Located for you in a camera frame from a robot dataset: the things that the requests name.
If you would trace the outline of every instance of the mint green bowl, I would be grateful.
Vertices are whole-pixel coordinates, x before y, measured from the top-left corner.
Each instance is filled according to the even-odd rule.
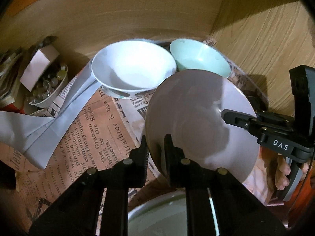
[[[179,71],[186,69],[207,70],[224,78],[231,74],[231,68],[224,57],[214,48],[192,39],[176,39],[170,45]]]

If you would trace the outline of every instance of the wooden board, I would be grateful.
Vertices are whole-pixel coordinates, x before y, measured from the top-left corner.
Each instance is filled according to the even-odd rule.
[[[315,67],[314,29],[299,0],[223,0],[212,37],[268,95],[271,111],[293,115],[289,69]]]
[[[104,46],[128,38],[205,38],[222,0],[38,0],[0,22],[0,50],[56,35],[74,76]]]

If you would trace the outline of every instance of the black cable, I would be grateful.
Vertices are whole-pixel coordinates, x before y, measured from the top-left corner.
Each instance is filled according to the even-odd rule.
[[[313,151],[313,155],[312,155],[312,158],[311,158],[311,162],[310,162],[310,165],[309,165],[309,167],[308,167],[308,171],[306,172],[306,175],[305,175],[305,178],[304,178],[303,183],[302,183],[302,185],[301,185],[301,188],[300,188],[300,190],[299,190],[299,192],[298,192],[298,194],[297,194],[297,196],[296,196],[296,198],[295,198],[293,204],[292,204],[291,207],[289,208],[288,212],[287,212],[286,215],[281,219],[282,222],[283,222],[283,220],[289,215],[290,211],[292,210],[292,208],[294,207],[294,205],[295,205],[295,203],[296,203],[296,201],[297,201],[297,198],[300,196],[300,193],[302,192],[302,189],[303,189],[303,187],[304,187],[304,185],[305,185],[306,179],[308,178],[308,175],[309,175],[309,173],[311,172],[311,168],[312,168],[312,165],[313,165],[314,157],[315,157],[315,150]]]

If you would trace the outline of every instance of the pink box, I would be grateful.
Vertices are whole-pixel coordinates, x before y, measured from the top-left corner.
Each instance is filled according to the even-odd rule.
[[[58,56],[59,52],[52,45],[40,48],[26,67],[21,83],[31,91],[43,72]]]

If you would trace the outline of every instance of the metal pin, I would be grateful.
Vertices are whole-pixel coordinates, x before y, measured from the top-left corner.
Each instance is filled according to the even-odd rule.
[[[94,175],[96,172],[97,172],[97,169],[96,169],[96,168],[88,168],[88,169],[86,170],[86,173],[87,173],[88,175]]]
[[[220,175],[223,175],[223,176],[227,174],[227,170],[225,168],[218,168],[217,171]]]
[[[130,159],[130,158],[127,158],[127,159],[124,159],[124,160],[123,160],[123,163],[124,163],[125,165],[130,165],[130,164],[133,163],[133,160]]]
[[[190,160],[187,158],[181,159],[181,163],[182,165],[189,165],[190,164]]]

